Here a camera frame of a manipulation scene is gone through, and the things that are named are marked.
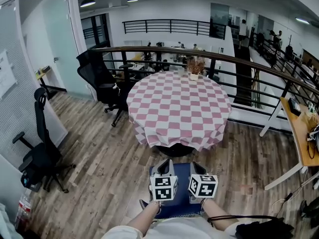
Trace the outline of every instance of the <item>checkered tablecloth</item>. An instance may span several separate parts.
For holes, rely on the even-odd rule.
[[[137,82],[127,98],[130,121],[140,143],[198,151],[223,139],[231,112],[228,96],[213,80],[191,81],[178,72],[160,72]]]

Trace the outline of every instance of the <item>wooden desk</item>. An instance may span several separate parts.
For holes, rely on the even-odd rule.
[[[271,121],[273,121],[278,113],[280,112],[281,108],[283,108],[284,112],[287,115],[288,122],[290,124],[294,140],[295,140],[295,145],[298,153],[298,159],[299,162],[297,165],[295,165],[292,169],[290,169],[288,172],[286,172],[284,175],[279,177],[277,180],[273,181],[272,183],[268,184],[265,186],[265,190],[269,190],[279,183],[287,180],[290,176],[298,172],[299,170],[302,170],[302,173],[305,173],[307,170],[308,166],[319,166],[319,155],[316,154],[313,159],[309,157],[308,151],[307,151],[307,135],[311,131],[312,127],[309,125],[308,122],[308,117],[305,114],[305,112],[308,110],[308,108],[304,105],[300,105],[300,109],[302,113],[300,116],[294,115],[290,111],[290,107],[288,104],[288,100],[281,97],[280,102],[277,105],[273,115],[270,117],[268,120],[267,124],[263,128],[263,130],[260,132],[259,136],[263,137],[268,128],[270,127]]]
[[[36,77],[36,79],[37,80],[40,80],[40,82],[41,82],[41,84],[42,84],[42,87],[44,87],[45,88],[45,90],[46,90],[46,93],[48,94],[48,100],[50,100],[55,94],[56,94],[56,91],[49,91],[48,90],[48,87],[46,86],[46,84],[45,84],[45,82],[44,82],[44,80],[43,80],[43,76],[44,75],[46,75],[48,72],[50,72],[51,71],[51,68],[49,69],[49,70],[47,70],[45,73],[40,73],[40,74],[38,74],[38,72],[36,72],[35,73],[35,77]]]

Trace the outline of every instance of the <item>blue stool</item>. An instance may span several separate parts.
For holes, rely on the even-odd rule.
[[[175,175],[178,177],[177,191],[172,201],[165,201],[165,205],[161,206],[160,213],[155,216],[155,219],[169,219],[177,217],[187,217],[194,214],[201,214],[200,204],[191,204],[189,202],[189,177],[190,163],[174,164]],[[142,209],[148,203],[140,199]]]

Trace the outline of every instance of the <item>paper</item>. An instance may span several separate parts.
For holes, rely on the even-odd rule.
[[[6,50],[0,53],[0,99],[16,83]]]

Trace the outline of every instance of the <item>mesh office chair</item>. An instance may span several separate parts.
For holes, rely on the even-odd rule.
[[[133,85],[127,86],[124,82],[116,83],[113,75],[105,66],[101,53],[87,50],[77,59],[80,62],[78,74],[95,89],[98,101],[109,106],[104,111],[107,113],[119,109],[112,122],[112,126],[115,127],[121,112],[128,108],[126,99]]]
[[[35,116],[36,116],[36,128],[39,138],[42,143],[33,147],[27,140],[25,140],[24,132],[19,133],[13,140],[12,143],[16,143],[20,140],[31,150],[23,158],[23,164],[18,168],[22,172],[21,182],[26,188],[30,188],[34,191],[38,191],[41,186],[42,179],[46,177],[44,182],[44,189],[49,191],[49,187],[52,179],[55,180],[61,190],[64,193],[68,193],[67,189],[64,189],[59,182],[57,175],[60,174],[64,169],[75,168],[75,165],[61,165],[56,166],[59,159],[62,157],[58,148],[55,147],[50,139],[49,131],[45,125],[44,118],[44,105],[46,101],[45,89],[39,88],[34,93],[36,102],[34,103]]]

